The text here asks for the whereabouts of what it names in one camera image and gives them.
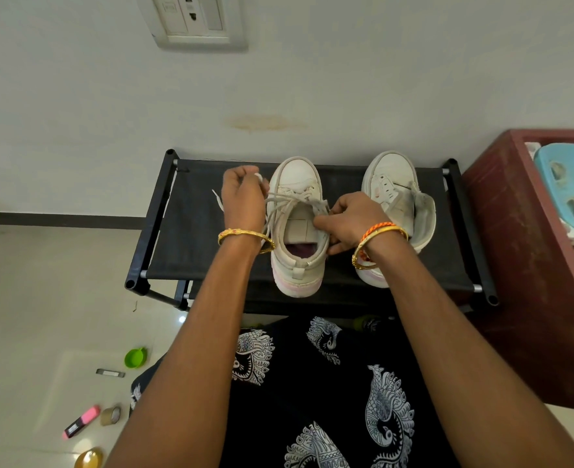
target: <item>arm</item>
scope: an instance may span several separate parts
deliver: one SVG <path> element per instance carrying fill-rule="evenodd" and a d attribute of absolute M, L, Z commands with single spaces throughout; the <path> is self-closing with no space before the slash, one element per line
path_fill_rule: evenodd
<path fill-rule="evenodd" d="M 335 254 L 388 221 L 365 194 L 341 197 L 315 225 Z M 574 466 L 574 441 L 439 286 L 399 233 L 367 245 L 398 307 L 439 420 L 463 466 Z"/>
<path fill-rule="evenodd" d="M 262 231 L 267 182 L 260 187 L 255 172 L 255 166 L 242 166 L 225 173 L 227 228 Z M 120 434 L 108 468 L 218 466 L 248 276 L 260 249 L 261 240 L 254 236 L 225 238 L 186 322 Z"/>

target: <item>white sneaker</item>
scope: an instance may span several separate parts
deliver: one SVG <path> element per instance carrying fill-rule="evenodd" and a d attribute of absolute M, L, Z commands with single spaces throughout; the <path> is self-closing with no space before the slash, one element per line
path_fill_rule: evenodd
<path fill-rule="evenodd" d="M 434 200 L 419 190 L 415 167 L 406 156 L 394 151 L 378 154 L 365 171 L 361 190 L 406 230 L 415 251 L 419 253 L 430 242 L 437 221 Z M 360 258 L 358 262 L 368 264 Z M 389 287 L 378 268 L 357 269 L 356 273 L 371 286 Z"/>
<path fill-rule="evenodd" d="M 313 226 L 313 217 L 328 215 L 320 175 L 305 158 L 283 161 L 269 181 L 267 231 L 276 244 L 272 274 L 276 286 L 290 297 L 308 297 L 324 276 L 328 234 Z"/>

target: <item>black fabric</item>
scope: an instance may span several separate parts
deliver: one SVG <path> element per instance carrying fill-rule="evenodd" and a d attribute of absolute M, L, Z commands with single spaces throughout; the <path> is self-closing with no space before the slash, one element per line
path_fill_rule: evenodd
<path fill-rule="evenodd" d="M 261 339 L 261 350 L 244 342 Z M 160 362 L 135 379 L 132 405 Z M 233 374 L 221 466 L 458 466 L 398 322 L 356 332 L 291 317 L 242 330 Z"/>
<path fill-rule="evenodd" d="M 261 174 L 270 178 L 278 164 L 258 164 Z M 224 229 L 224 216 L 212 193 L 220 193 L 224 171 L 232 162 L 179 160 L 179 169 L 170 194 L 155 252 L 147 271 L 148 279 L 202 280 L 218 250 L 217 236 Z M 345 193 L 361 189 L 364 166 L 316 166 L 324 199 L 330 206 Z M 437 226 L 431 242 L 419 255 L 425 266 L 447 291 L 473 292 L 465 272 L 452 217 L 439 168 L 417 168 L 421 190 L 436 204 Z M 312 297 L 298 303 L 375 304 L 388 297 L 385 290 L 362 282 L 351 265 L 349 253 L 332 256 L 326 263 L 324 282 Z M 261 283 L 271 283 L 267 288 Z M 269 254 L 259 256 L 250 273 L 246 300 L 293 302 L 273 284 Z"/>

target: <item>green bowl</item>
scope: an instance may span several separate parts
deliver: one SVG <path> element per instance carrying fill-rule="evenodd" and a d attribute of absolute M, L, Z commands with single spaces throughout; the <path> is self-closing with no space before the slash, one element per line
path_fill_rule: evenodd
<path fill-rule="evenodd" d="M 141 365 L 146 363 L 146 358 L 149 355 L 149 352 L 146 348 L 133 348 L 130 350 L 127 355 L 125 356 L 125 366 L 127 368 L 139 368 Z"/>

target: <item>forearm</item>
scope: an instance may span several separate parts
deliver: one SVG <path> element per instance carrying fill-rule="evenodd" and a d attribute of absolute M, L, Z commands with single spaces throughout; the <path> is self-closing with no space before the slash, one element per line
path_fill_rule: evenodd
<path fill-rule="evenodd" d="M 259 249 L 253 236 L 225 240 L 108 467 L 218 465 L 244 297 Z"/>
<path fill-rule="evenodd" d="M 463 466 L 574 466 L 574 442 L 395 233 L 371 241 Z"/>

